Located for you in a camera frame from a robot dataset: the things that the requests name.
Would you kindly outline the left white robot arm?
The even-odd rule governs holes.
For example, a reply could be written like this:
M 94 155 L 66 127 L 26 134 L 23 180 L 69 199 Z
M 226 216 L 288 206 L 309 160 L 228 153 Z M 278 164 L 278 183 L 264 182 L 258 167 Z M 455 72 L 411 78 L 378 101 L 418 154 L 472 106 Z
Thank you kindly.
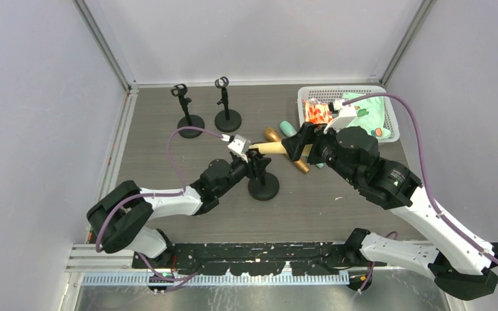
M 162 230 L 147 227 L 148 221 L 206 214 L 244 178 L 253 199 L 271 200 L 279 192 L 279 179 L 267 172 L 270 162 L 270 158 L 257 153 L 250 154 L 248 162 L 236 156 L 231 162 L 216 159 L 183 189 L 146 189 L 132 180 L 120 183 L 86 215 L 96 236 L 97 252 L 111 254 L 126 249 L 152 259 L 161 256 L 172 244 Z

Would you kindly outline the beige microphone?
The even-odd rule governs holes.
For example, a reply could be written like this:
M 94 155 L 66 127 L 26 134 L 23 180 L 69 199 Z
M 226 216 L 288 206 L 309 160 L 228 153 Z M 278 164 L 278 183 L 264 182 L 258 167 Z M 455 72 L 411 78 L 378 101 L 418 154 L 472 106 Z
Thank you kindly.
M 302 146 L 302 151 L 300 154 L 297 154 L 295 152 L 296 147 L 289 144 L 289 143 L 284 143 L 283 141 L 278 141 L 278 142 L 268 142 L 268 143 L 255 143 L 251 144 L 248 147 L 248 150 L 246 153 L 250 152 L 257 152 L 258 154 L 261 155 L 268 155 L 268 154 L 283 154 L 287 156 L 289 159 L 292 159 L 293 161 L 299 160 L 303 156 L 308 156 L 313 145 L 312 144 L 306 144 Z

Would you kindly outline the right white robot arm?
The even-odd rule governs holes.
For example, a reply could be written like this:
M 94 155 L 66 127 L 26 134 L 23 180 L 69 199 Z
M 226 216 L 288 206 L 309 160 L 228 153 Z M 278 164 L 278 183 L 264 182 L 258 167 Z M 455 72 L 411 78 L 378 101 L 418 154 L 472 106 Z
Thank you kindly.
M 498 242 L 472 235 L 433 203 L 418 176 L 405 165 L 382 158 L 377 139 L 360 127 L 327 130 L 305 123 L 281 142 L 287 155 L 323 163 L 367 201 L 404 219 L 430 246 L 415 246 L 356 228 L 344 247 L 350 262 L 384 262 L 432 279 L 445 293 L 470 301 L 490 295 L 498 285 Z

